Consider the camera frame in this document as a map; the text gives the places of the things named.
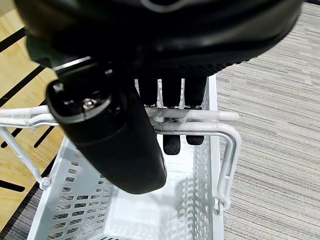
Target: gray carpet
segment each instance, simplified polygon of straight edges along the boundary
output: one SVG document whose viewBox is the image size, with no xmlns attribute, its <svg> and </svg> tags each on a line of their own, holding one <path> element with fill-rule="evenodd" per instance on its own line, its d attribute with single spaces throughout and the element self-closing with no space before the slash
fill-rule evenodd
<svg viewBox="0 0 320 240">
<path fill-rule="evenodd" d="M 284 41 L 220 72 L 217 86 L 243 139 L 225 239 L 320 240 L 320 6 L 305 3 Z M 40 195 L 0 239 L 26 239 Z"/>
</svg>

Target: wooden floor panel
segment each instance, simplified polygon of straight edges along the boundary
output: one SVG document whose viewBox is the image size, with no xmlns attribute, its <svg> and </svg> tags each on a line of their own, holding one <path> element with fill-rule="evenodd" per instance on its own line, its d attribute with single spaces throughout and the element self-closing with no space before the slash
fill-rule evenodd
<svg viewBox="0 0 320 240">
<path fill-rule="evenodd" d="M 11 0 L 1 0 L 0 2 L 0 41 L 9 37 L 19 29 L 23 28 L 23 23 L 14 4 Z"/>
<path fill-rule="evenodd" d="M 0 2 L 0 42 L 23 27 L 17 11 L 11 0 Z M 23 88 L 14 92 L 12 89 L 25 79 L 39 65 L 29 59 L 26 49 L 26 37 L 15 42 L 0 52 L 0 98 L 2 109 L 27 108 L 40 105 L 45 99 L 45 90 L 49 82 L 57 78 L 51 69 L 42 70 L 36 77 L 22 85 Z M 11 90 L 14 94 L 4 99 Z M 57 154 L 64 133 L 55 127 L 35 148 L 35 143 L 47 131 L 48 126 L 37 129 L 23 129 L 16 137 L 27 155 L 42 173 Z M 9 146 L 0 147 L 0 180 L 25 188 L 18 192 L 0 187 L 0 231 L 6 225 L 12 214 L 28 194 L 35 179 L 29 169 L 13 153 Z"/>
</svg>

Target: white wire basket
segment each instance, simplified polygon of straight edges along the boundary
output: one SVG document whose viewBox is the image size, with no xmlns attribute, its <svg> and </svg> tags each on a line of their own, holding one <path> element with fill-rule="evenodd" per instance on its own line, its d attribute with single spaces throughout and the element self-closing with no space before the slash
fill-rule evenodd
<svg viewBox="0 0 320 240">
<path fill-rule="evenodd" d="M 34 109 L 28 111 L 28 120 L 24 118 L 20 127 L 56 124 L 46 109 L 37 109 L 36 113 Z M 202 145 L 191 146 L 181 136 L 180 154 L 164 155 L 165 186 L 141 195 L 112 185 L 67 137 L 51 173 L 41 178 L 5 129 L 11 126 L 8 119 L 12 119 L 14 110 L 0 111 L 0 134 L 44 190 L 28 240 L 223 240 L 223 210 L 230 206 L 229 193 L 241 138 L 234 128 L 220 122 L 234 121 L 239 116 L 217 112 L 215 76 L 207 83 L 203 109 L 146 109 L 160 146 L 161 134 L 205 138 Z M 34 115 L 42 116 L 35 120 Z M 163 122 L 167 116 L 182 121 Z M 222 165 L 219 137 L 226 139 Z"/>
</svg>

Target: black floor stripe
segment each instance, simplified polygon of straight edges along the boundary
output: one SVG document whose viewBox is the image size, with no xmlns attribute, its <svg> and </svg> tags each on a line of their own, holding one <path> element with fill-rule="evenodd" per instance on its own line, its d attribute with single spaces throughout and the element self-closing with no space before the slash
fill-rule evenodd
<svg viewBox="0 0 320 240">
<path fill-rule="evenodd" d="M 22 193 L 26 188 L 24 186 L 19 186 L 7 181 L 0 180 L 0 188 L 9 189 L 12 191 L 20 192 Z"/>
<path fill-rule="evenodd" d="M 39 106 L 42 105 L 46 105 L 47 101 L 43 100 Z M 20 132 L 22 131 L 22 128 L 16 128 L 15 130 L 13 130 L 13 132 L 11 133 L 13 137 L 16 137 Z M 6 148 L 8 146 L 8 144 L 4 141 L 3 143 L 1 143 L 1 148 Z"/>
<path fill-rule="evenodd" d="M 320 0 L 306 0 L 307 3 L 320 5 Z"/>
<path fill-rule="evenodd" d="M 49 135 L 49 133 L 54 129 L 54 126 L 50 126 L 43 134 L 42 136 L 38 139 L 38 141 L 36 141 L 36 143 L 34 144 L 34 148 L 36 149 L 37 147 L 39 147 L 39 145 L 45 140 L 45 138 Z"/>
<path fill-rule="evenodd" d="M 57 155 L 52 159 L 50 164 L 46 167 L 46 169 L 44 170 L 43 174 L 41 174 L 41 177 L 47 177 L 49 175 L 49 173 L 50 173 L 50 171 L 51 171 L 51 169 L 52 169 L 52 167 L 54 165 L 56 157 L 57 157 Z M 16 209 L 16 211 L 14 212 L 12 217 L 6 223 L 6 225 L 4 226 L 3 230 L 0 232 L 0 239 L 5 239 L 6 235 L 11 230 L 12 226 L 15 224 L 16 220 L 19 218 L 19 216 L 21 215 L 22 211 L 25 209 L 25 207 L 30 202 L 31 198 L 34 196 L 34 194 L 36 193 L 36 191 L 38 189 L 39 189 L 39 183 L 36 182 L 33 185 L 33 187 L 31 188 L 31 190 L 29 191 L 29 193 L 25 196 L 23 201 L 20 203 L 20 205 L 18 206 L 18 208 Z"/>
<path fill-rule="evenodd" d="M 21 28 L 20 30 L 16 31 L 15 33 L 11 34 L 4 40 L 0 41 L 0 53 L 6 50 L 8 47 L 22 39 L 26 36 L 25 28 Z"/>
<path fill-rule="evenodd" d="M 16 128 L 15 130 L 13 130 L 11 135 L 13 137 L 16 137 L 21 131 L 22 131 L 22 128 Z M 1 143 L 1 148 L 2 149 L 6 148 L 7 146 L 8 146 L 8 144 L 5 141 L 3 143 Z"/>
<path fill-rule="evenodd" d="M 30 72 L 24 79 L 22 79 L 17 85 L 11 88 L 3 97 L 0 98 L 0 107 L 8 102 L 17 92 L 19 92 L 24 86 L 26 86 L 32 79 L 34 79 L 39 73 L 45 69 L 44 66 L 38 66 L 35 70 Z"/>
</svg>

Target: perforated basket side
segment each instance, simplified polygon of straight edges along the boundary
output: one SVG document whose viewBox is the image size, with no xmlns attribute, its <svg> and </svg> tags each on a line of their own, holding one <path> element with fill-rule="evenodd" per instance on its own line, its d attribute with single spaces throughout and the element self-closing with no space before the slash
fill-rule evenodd
<svg viewBox="0 0 320 240">
<path fill-rule="evenodd" d="M 66 137 L 28 240 L 82 240 L 104 232 L 113 185 Z"/>
</svg>

